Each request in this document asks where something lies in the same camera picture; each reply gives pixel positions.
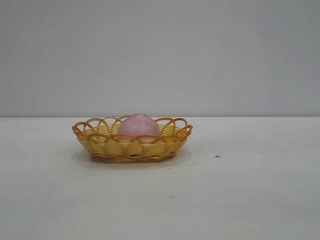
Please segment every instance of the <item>gray wall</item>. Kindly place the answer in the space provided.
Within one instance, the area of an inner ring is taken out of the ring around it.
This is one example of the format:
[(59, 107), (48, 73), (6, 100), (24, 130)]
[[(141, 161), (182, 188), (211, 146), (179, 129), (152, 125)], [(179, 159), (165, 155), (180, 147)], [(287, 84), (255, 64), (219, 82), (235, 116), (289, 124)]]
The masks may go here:
[(0, 0), (0, 115), (320, 116), (320, 0)]

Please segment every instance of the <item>wicker basket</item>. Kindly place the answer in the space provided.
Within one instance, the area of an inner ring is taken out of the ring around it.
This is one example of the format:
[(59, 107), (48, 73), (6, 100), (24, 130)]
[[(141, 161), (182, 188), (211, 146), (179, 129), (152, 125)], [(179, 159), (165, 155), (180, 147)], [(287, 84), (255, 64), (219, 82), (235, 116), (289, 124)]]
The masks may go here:
[[(192, 126), (183, 118), (156, 119), (160, 135), (130, 136), (117, 134), (120, 123), (132, 115), (92, 118), (78, 122), (72, 130), (78, 141), (91, 153), (92, 158), (104, 163), (157, 163), (169, 159), (182, 147), (192, 132)], [(131, 140), (118, 140), (128, 136)], [(154, 137), (154, 140), (141, 138)]]

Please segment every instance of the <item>pink ball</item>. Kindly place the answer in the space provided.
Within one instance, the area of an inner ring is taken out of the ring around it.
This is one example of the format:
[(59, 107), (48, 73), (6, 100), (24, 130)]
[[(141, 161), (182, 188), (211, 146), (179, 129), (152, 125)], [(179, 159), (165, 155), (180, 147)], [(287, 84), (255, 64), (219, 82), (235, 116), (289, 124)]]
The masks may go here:
[[(137, 113), (120, 123), (117, 134), (139, 136), (144, 134), (160, 135), (157, 122), (143, 113)], [(118, 140), (131, 140), (128, 136), (118, 136)], [(154, 137), (142, 137), (141, 140), (154, 140)]]

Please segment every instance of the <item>basket base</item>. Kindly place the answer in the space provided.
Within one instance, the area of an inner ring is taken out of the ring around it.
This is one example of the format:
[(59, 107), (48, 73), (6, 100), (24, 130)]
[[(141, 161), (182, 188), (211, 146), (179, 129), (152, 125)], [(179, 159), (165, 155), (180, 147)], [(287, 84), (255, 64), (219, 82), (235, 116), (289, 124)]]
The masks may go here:
[(105, 164), (137, 164), (137, 163), (160, 163), (163, 162), (167, 159), (170, 159), (174, 156), (175, 154), (171, 154), (169, 156), (165, 157), (157, 157), (157, 158), (147, 158), (147, 157), (142, 157), (142, 158), (119, 158), (119, 157), (109, 157), (109, 158), (104, 158), (100, 156), (93, 156), (92, 160), (95, 162), (99, 163), (105, 163)]

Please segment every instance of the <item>woven pattern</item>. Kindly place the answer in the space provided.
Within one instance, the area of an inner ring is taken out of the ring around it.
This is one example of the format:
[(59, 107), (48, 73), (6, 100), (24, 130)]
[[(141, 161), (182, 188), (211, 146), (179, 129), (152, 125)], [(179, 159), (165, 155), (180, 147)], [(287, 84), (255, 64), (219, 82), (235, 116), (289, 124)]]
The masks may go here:
[[(131, 117), (91, 118), (86, 122), (78, 122), (72, 130), (78, 141), (99, 162), (105, 163), (155, 163), (171, 158), (185, 144), (192, 133), (192, 126), (183, 118), (158, 118), (160, 135), (131, 136), (117, 134), (120, 123)], [(131, 140), (118, 140), (119, 136), (130, 137)]]

